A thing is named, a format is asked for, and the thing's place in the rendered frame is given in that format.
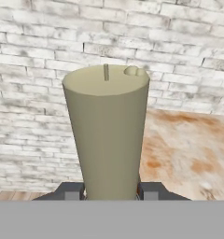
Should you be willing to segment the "cream pillar candle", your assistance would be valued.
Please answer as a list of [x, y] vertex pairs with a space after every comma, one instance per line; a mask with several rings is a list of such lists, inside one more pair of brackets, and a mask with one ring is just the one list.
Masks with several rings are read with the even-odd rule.
[[133, 200], [139, 178], [149, 76], [104, 64], [67, 74], [63, 92], [89, 200]]

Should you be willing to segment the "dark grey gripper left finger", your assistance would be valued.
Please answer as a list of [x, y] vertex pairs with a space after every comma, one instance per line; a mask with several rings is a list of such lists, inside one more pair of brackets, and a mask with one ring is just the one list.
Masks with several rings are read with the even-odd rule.
[[85, 199], [84, 191], [85, 185], [83, 182], [63, 182], [55, 191], [36, 199], [38, 201], [83, 201]]

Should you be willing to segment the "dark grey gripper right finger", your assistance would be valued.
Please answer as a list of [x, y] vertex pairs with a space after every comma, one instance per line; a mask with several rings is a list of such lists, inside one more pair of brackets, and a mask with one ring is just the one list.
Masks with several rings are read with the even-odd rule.
[[142, 201], [183, 201], [186, 197], [169, 191], [161, 182], [140, 182], [137, 196]]

